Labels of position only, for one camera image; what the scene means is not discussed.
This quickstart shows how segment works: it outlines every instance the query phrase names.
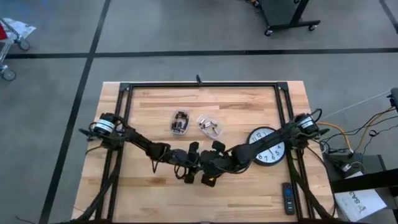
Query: black floor line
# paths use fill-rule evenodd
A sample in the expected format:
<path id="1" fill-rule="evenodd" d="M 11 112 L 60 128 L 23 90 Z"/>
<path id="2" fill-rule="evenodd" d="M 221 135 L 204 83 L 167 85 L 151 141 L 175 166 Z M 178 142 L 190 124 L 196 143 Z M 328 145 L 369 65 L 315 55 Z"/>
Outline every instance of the black floor line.
<path id="1" fill-rule="evenodd" d="M 388 5 L 386 4 L 386 0 L 379 0 L 381 7 L 383 8 L 384 12 L 387 14 L 387 17 L 391 21 L 392 25 L 394 26 L 396 33 L 398 34 L 398 22 L 395 19 L 394 15 L 392 15 L 392 12 Z"/>
<path id="2" fill-rule="evenodd" d="M 398 53 L 398 48 L 306 49 L 306 50 L 196 50 L 170 52 L 95 53 L 95 58 L 169 57 L 169 56 L 234 56 L 234 55 L 308 55 L 308 54 L 375 54 Z"/>
<path id="3" fill-rule="evenodd" d="M 39 224 L 47 224 L 49 222 L 52 205 L 54 203 L 55 196 L 57 194 L 57 188 L 58 188 L 58 185 L 59 185 L 59 182 L 61 179 L 63 165 L 65 163 L 65 159 L 67 158 L 69 143 L 70 143 L 70 140 L 72 137 L 73 128 L 75 127 L 75 122 L 76 122 L 76 118 L 77 118 L 77 115 L 79 112 L 81 99 L 83 97 L 83 92 L 86 87 L 88 74 L 90 72 L 90 68 L 91 68 L 91 65 L 94 60 L 94 53 L 97 49 L 98 42 L 100 41 L 102 28 L 104 26 L 105 17 L 106 17 L 106 14 L 108 13 L 110 3 L 111 3 L 111 0 L 105 0 L 104 6 L 103 6 L 103 9 L 101 12 L 101 16 L 99 17 L 98 25 L 97 25 L 97 28 L 96 28 L 96 31 L 94 34 L 94 39 L 93 39 L 93 42 L 91 43 L 90 54 L 86 60 L 86 64 L 83 69 L 83 73 L 81 74 L 79 86 L 78 86 L 78 89 L 77 89 L 77 92 L 75 95 L 75 99 L 73 101 L 72 110 L 69 115 L 67 128 L 63 135 L 60 152 L 58 154 L 58 159 L 57 159 L 57 163 L 55 164 L 54 172 L 52 174 L 49 190 L 47 192 L 47 196 L 44 201 L 44 206 L 42 209 L 42 213 L 40 215 Z"/>
<path id="4" fill-rule="evenodd" d="M 188 50 L 164 52 L 112 52 L 112 53 L 69 53 L 69 54 L 10 54 L 8 59 L 26 58 L 134 58 L 173 56 L 239 56 L 239 55 L 316 55 L 316 54 L 380 54 L 398 53 L 398 47 L 363 49 L 295 49 L 295 50 Z"/>
<path id="5" fill-rule="evenodd" d="M 8 54 L 6 59 L 87 58 L 89 53 Z"/>

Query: wooden table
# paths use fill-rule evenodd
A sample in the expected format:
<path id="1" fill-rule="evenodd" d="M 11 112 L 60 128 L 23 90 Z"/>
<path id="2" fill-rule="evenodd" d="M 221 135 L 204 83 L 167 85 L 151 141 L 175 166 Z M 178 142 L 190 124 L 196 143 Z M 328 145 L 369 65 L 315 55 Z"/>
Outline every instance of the wooden table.
<path id="1" fill-rule="evenodd" d="M 311 109 L 303 82 L 288 84 L 295 114 L 309 113 Z M 95 120 L 101 113 L 114 112 L 118 88 L 119 83 L 103 84 Z M 184 136 L 174 136 L 169 131 L 170 119 L 177 109 L 190 111 L 191 122 Z M 211 149 L 212 144 L 195 123 L 202 114 L 223 125 L 219 141 L 225 143 L 227 149 L 244 143 L 250 131 L 259 126 L 280 128 L 275 93 L 268 87 L 137 88 L 133 93 L 129 124 L 154 142 L 169 143 L 172 149 L 187 150 L 192 141 L 198 141 L 201 151 Z M 98 144 L 92 142 L 89 147 Z M 313 143 L 310 146 L 321 155 L 319 146 Z M 99 192 L 105 157 L 105 149 L 91 151 L 86 156 L 76 208 L 84 210 Z M 303 159 L 313 194 L 326 210 L 332 211 L 333 199 L 324 167 L 310 151 L 305 151 Z M 284 213 L 281 183 L 290 182 L 286 158 L 275 166 L 252 164 L 243 174 L 224 174 L 214 188 L 201 184 L 200 178 L 201 172 L 196 175 L 194 184 L 184 184 L 175 178 L 173 166 L 168 164 L 159 164 L 153 174 L 144 151 L 125 144 L 113 221 L 297 221 L 295 215 Z M 300 197 L 307 216 L 303 194 Z M 80 214 L 81 211 L 74 210 L 73 218 Z"/>

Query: caster wheel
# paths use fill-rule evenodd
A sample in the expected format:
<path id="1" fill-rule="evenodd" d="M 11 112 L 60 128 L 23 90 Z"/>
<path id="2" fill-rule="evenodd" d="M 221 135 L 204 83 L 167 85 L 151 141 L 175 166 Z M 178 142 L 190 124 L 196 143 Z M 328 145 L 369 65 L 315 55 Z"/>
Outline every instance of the caster wheel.
<path id="1" fill-rule="evenodd" d="M 274 31 L 272 31 L 272 30 L 266 30 L 266 31 L 264 32 L 264 35 L 266 35 L 267 37 L 270 37 L 271 34 L 272 34 L 273 32 L 274 32 Z"/>
<path id="2" fill-rule="evenodd" d="M 17 74 L 10 69 L 6 69 L 2 71 L 1 78 L 6 81 L 13 81 L 17 77 Z"/>
<path id="3" fill-rule="evenodd" d="M 310 26 L 308 27 L 308 30 L 309 30 L 309 31 L 314 31 L 315 28 L 317 28 L 317 25 L 310 25 Z"/>
<path id="4" fill-rule="evenodd" d="M 25 39 L 21 39 L 21 41 L 18 42 L 17 45 L 18 45 L 18 47 L 19 47 L 21 50 L 27 51 L 27 50 L 30 49 L 30 43 L 29 43 L 29 41 L 27 41 L 27 40 L 25 40 Z"/>

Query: black remote control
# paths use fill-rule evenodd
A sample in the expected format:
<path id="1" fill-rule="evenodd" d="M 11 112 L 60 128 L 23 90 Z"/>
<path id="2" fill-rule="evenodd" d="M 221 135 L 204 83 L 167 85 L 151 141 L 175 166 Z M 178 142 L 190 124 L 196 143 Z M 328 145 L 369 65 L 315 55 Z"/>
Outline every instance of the black remote control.
<path id="1" fill-rule="evenodd" d="M 282 184 L 286 215 L 294 215 L 294 199 L 291 183 Z"/>

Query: clear plastic container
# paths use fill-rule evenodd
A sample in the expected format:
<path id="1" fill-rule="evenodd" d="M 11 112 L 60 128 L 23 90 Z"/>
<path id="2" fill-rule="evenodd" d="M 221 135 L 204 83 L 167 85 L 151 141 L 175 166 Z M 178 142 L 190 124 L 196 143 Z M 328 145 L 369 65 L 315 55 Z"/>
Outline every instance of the clear plastic container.
<path id="1" fill-rule="evenodd" d="M 176 135 L 184 135 L 189 127 L 189 111 L 176 110 L 170 122 L 170 132 Z"/>
<path id="2" fill-rule="evenodd" d="M 217 139 L 223 132 L 219 122 L 205 114 L 197 119 L 197 125 L 203 133 L 212 139 Z"/>

